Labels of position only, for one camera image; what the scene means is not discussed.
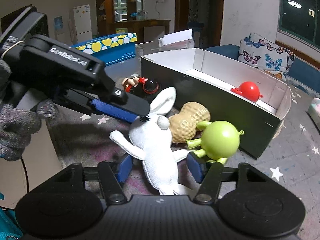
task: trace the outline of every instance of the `blue pad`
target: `blue pad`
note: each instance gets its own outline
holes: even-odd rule
[[[117,175],[116,178],[119,183],[124,183],[126,179],[128,178],[130,171],[132,170],[133,166],[133,158],[131,155],[125,153],[122,157],[122,159],[119,161],[118,167],[117,167]]]
[[[132,114],[115,106],[106,104],[98,99],[93,99],[91,105],[94,105],[98,111],[101,111],[108,116],[126,121],[128,123],[132,123],[137,118],[136,114]]]
[[[204,179],[204,173],[201,169],[201,164],[198,162],[196,158],[198,157],[196,157],[195,154],[188,153],[187,165],[196,182],[200,184]]]

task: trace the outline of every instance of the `pillow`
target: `pillow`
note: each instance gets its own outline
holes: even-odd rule
[[[280,47],[259,34],[250,33],[240,42],[238,61],[285,81],[294,61],[294,53]]]

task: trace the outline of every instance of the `wall outlet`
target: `wall outlet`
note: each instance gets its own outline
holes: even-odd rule
[[[164,0],[157,0],[157,2],[164,2]]]

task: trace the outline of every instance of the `green ball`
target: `green ball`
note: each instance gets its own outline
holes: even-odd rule
[[[215,121],[209,124],[201,135],[201,148],[213,160],[228,158],[240,145],[238,130],[226,121]]]

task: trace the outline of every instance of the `yellow and white polka dot lid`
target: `yellow and white polka dot lid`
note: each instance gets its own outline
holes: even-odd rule
[[[95,39],[92,42],[88,42],[87,44],[75,48],[87,54],[93,54],[95,52],[110,49],[123,44],[128,44],[130,42],[136,42],[137,40],[137,35],[135,33],[127,33],[120,34],[114,37],[106,37],[101,41]]]

